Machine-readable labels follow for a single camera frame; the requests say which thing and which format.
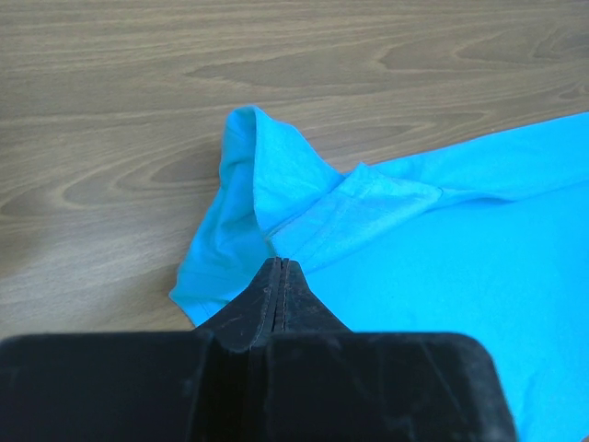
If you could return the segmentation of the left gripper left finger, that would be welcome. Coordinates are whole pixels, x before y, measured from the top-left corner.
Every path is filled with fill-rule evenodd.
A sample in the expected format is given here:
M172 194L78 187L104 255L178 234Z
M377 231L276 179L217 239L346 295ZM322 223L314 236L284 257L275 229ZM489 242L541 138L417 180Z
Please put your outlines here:
M281 327L282 263L193 331L30 334L1 343L5 441L242 441Z

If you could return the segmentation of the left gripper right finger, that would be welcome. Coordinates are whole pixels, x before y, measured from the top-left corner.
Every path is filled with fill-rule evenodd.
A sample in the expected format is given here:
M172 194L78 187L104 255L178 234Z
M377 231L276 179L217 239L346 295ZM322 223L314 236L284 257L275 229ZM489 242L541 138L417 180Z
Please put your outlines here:
M249 347L252 441L513 441L494 364L456 333L354 333L296 262L269 259Z

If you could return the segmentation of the turquoise t shirt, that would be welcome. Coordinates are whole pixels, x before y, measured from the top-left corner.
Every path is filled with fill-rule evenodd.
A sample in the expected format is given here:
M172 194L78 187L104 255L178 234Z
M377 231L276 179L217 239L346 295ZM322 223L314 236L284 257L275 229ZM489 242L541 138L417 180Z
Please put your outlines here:
M587 436L586 114L341 173L248 106L227 117L219 177L170 294L193 323L291 259L354 331L482 343L521 440Z

